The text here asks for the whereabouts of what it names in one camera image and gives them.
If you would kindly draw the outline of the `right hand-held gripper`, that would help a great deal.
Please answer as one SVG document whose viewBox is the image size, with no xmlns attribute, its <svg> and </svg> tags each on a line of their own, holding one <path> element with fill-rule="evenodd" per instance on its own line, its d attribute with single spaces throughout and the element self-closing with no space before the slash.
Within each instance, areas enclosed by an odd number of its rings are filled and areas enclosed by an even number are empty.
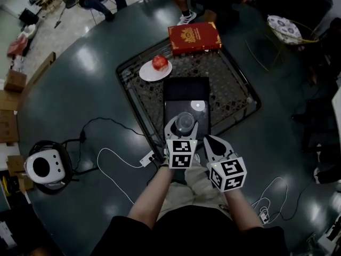
<svg viewBox="0 0 341 256">
<path fill-rule="evenodd" d="M 231 144 L 214 135 L 206 135 L 203 142 L 208 159 L 208 178 L 213 187 L 222 193 L 243 187 L 247 169 Z"/>
</svg>

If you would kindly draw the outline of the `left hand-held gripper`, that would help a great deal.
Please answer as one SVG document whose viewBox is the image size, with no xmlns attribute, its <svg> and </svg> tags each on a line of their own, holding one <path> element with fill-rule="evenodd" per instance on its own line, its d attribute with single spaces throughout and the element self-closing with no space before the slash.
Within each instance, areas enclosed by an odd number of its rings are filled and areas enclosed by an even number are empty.
<svg viewBox="0 0 341 256">
<path fill-rule="evenodd" d="M 192 166 L 196 153 L 198 141 L 194 139 L 197 137 L 199 123 L 195 122 L 191 133 L 186 136 L 187 139 L 178 139 L 171 131 L 177 118 L 178 116 L 174 116 L 164 127 L 166 164 L 170 169 L 188 169 Z"/>
</svg>

